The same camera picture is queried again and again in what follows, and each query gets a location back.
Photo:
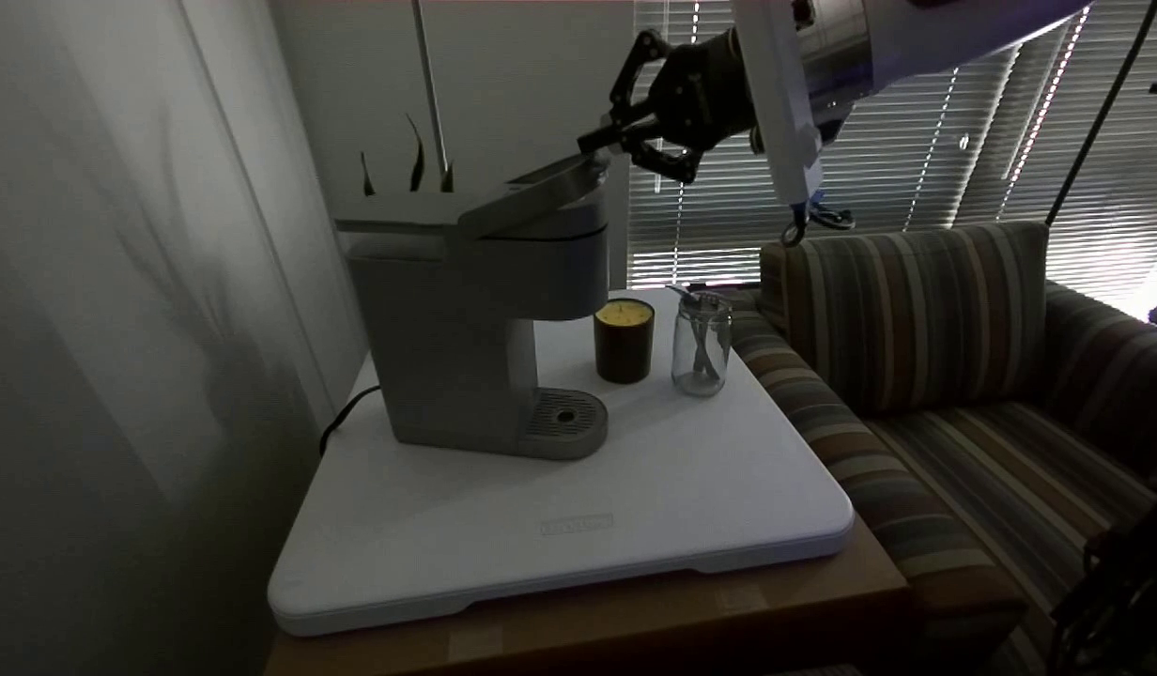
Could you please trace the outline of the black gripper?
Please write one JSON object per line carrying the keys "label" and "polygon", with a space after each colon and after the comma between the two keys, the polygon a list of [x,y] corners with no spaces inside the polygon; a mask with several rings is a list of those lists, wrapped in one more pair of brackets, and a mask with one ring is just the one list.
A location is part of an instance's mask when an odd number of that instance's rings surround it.
{"label": "black gripper", "polygon": [[[633,82],[650,59],[660,59],[650,103],[633,103]],[[603,121],[580,138],[583,156],[621,146],[637,171],[690,185],[703,152],[756,126],[751,88],[744,76],[739,37],[734,29],[703,47],[668,47],[656,29],[641,29],[610,89]]]}

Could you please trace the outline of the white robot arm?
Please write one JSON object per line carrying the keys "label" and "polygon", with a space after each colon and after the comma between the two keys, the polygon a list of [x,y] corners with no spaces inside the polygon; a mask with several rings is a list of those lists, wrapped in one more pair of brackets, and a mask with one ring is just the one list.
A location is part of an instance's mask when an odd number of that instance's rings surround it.
{"label": "white robot arm", "polygon": [[817,156],[860,97],[1027,42],[1088,0],[727,0],[734,27],[668,47],[641,29],[583,156],[622,152],[690,185],[727,136],[756,131],[782,205],[811,212]]}

